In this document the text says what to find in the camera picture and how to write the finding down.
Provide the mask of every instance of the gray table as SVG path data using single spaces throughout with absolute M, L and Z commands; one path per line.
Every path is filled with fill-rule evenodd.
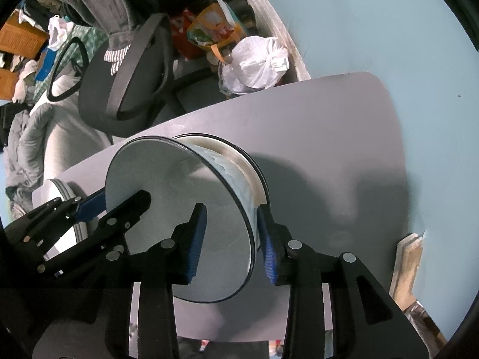
M 324 77 L 228 100 L 140 135 L 210 133 L 262 168 L 272 214 L 318 252 L 358 255 L 388 289 L 397 242 L 407 233 L 401 131 L 389 94 L 369 73 Z M 79 194 L 104 186 L 128 140 L 61 174 Z M 34 193 L 39 204 L 40 190 Z M 178 335 L 215 341 L 284 338 L 289 287 L 270 286 L 262 258 L 237 296 L 217 304 L 175 300 Z

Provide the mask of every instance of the green checkered blanket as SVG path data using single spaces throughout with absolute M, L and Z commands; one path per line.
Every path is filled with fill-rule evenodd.
M 73 30 L 68 35 L 67 40 L 63 44 L 62 47 L 57 51 L 57 56 L 55 58 L 55 62 L 57 63 L 57 58 L 63 51 L 63 48 L 66 47 L 67 43 L 70 41 L 71 38 L 77 36 L 81 39 L 81 41 L 85 44 L 87 49 L 88 59 L 91 61 L 92 57 L 94 56 L 95 52 L 100 48 L 100 46 L 108 40 L 108 37 L 100 30 L 95 27 L 82 27 L 79 25 L 75 25 Z M 66 66 L 68 62 L 72 59 L 78 62 L 81 66 L 81 54 L 80 49 L 78 46 L 71 46 L 69 50 L 66 52 L 65 57 L 62 59 L 60 66 L 58 67 L 58 71 L 62 71 L 62 69 Z M 34 93 L 34 102 L 36 103 L 45 90 L 48 88 L 50 84 L 50 80 L 52 78 L 52 71 L 48 74 L 48 76 L 43 81 L 38 81 L 35 84 L 35 93 Z

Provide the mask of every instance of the chair seat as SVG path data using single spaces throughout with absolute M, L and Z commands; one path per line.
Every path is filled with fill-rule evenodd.
M 120 109 L 130 113 L 122 120 L 115 120 L 106 114 L 106 104 L 116 77 L 111 75 L 112 64 L 104 61 L 107 48 L 108 42 L 105 42 L 83 75 L 78 110 L 83 120 L 93 128 L 126 138 L 147 127 L 153 105 L 152 95 L 161 84 L 164 71 L 162 45 L 153 38 L 152 44 L 143 53 Z

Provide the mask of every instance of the metal screw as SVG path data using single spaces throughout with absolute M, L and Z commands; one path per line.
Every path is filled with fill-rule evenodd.
M 175 246 L 175 241 L 173 239 L 165 239 L 161 241 L 161 248 L 173 248 Z
M 125 252 L 125 247 L 123 247 L 121 244 L 119 244 L 118 246 L 115 246 L 113 248 L 113 251 L 118 251 L 119 253 L 123 254 Z
M 292 250 L 299 250 L 302 246 L 303 243 L 301 243 L 299 240 L 290 240 L 288 242 L 288 247 Z
M 348 263 L 354 263 L 356 261 L 356 255 L 346 252 L 343 254 L 342 258 Z
M 119 257 L 120 253 L 118 251 L 110 251 L 108 254 L 106 254 L 106 258 L 111 262 L 117 260 Z

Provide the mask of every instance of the striped cuff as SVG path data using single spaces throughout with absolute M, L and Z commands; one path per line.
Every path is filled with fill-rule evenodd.
M 121 50 L 115 50 L 115 51 L 107 50 L 107 52 L 105 53 L 103 60 L 105 62 L 112 63 L 112 69 L 111 69 L 112 75 L 115 75 L 118 69 L 120 68 L 123 62 L 123 59 L 125 58 L 126 52 L 130 48 L 130 46 L 131 44 L 127 45 L 125 48 Z

